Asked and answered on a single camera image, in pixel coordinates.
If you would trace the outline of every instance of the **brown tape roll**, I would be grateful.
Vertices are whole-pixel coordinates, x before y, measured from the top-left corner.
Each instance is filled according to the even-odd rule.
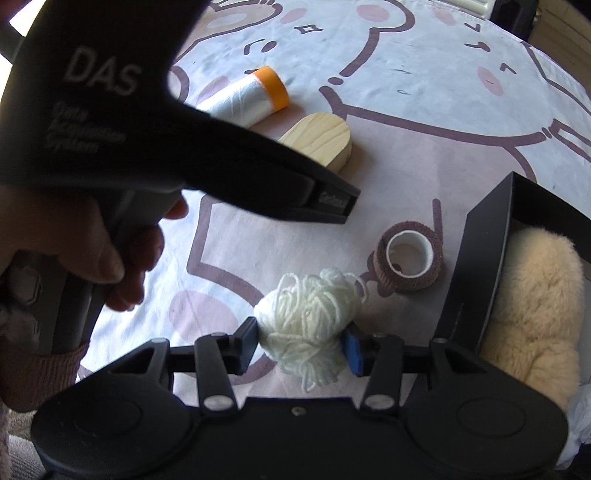
[[[405,273],[405,268],[392,261],[391,251],[409,246],[420,255],[420,265],[418,271]],[[427,225],[418,222],[400,222],[390,227],[380,238],[374,254],[375,272],[380,283],[399,293],[427,288],[439,276],[442,261],[440,238]]]

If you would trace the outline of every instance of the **masking tape roll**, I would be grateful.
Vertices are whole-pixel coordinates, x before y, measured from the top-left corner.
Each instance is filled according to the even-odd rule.
[[[285,85],[270,67],[263,67],[204,100],[197,109],[250,128],[290,103]]]
[[[413,253],[415,265],[412,268],[400,265],[405,249]],[[401,222],[390,227],[382,235],[374,253],[378,280],[387,289],[399,293],[421,290],[433,284],[442,262],[440,238],[427,225],[418,222]]]

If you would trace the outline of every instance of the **screw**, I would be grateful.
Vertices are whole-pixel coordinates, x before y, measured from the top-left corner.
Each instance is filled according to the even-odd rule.
[[[388,395],[370,395],[364,401],[365,405],[372,410],[388,410],[396,405],[396,401]]]
[[[306,415],[308,413],[308,411],[304,408],[304,407],[293,407],[290,410],[292,415],[295,415],[296,417],[301,417],[302,415]]]
[[[212,395],[203,400],[203,406],[211,411],[225,411],[234,406],[234,401],[225,395]]]

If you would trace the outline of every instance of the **white tape core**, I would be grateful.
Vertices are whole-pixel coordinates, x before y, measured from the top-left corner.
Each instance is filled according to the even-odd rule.
[[[399,256],[404,255],[404,251],[415,250],[416,254],[412,256],[417,257],[414,263],[418,264],[418,270],[420,270],[419,273],[412,275],[402,273],[401,270],[405,269],[400,268],[400,262],[396,261],[396,250],[399,250]],[[386,259],[388,260],[390,269],[392,269],[396,275],[400,275],[403,278],[421,277],[429,271],[429,268],[431,268],[433,258],[434,252],[431,242],[426,236],[415,230],[403,230],[402,232],[397,233],[390,239],[386,246]]]

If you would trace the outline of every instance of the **finger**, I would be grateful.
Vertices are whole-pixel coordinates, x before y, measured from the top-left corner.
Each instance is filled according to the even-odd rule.
[[[174,206],[168,211],[164,218],[168,220],[179,220],[181,218],[185,218],[189,213],[189,206],[187,204],[187,200],[184,197],[178,199],[178,202],[174,204]]]
[[[107,296],[105,305],[107,305],[111,310],[114,310],[116,312],[125,312],[130,308],[133,308],[133,305],[123,300],[115,289],[111,290],[111,292]]]
[[[125,277],[114,290],[127,305],[137,305],[144,301],[145,272],[133,265],[127,265]]]
[[[0,250],[55,255],[67,270],[94,283],[116,283],[125,274],[89,196],[0,186],[0,219]]]
[[[164,235],[158,226],[149,227],[129,244],[129,260],[139,270],[150,271],[164,249]]]

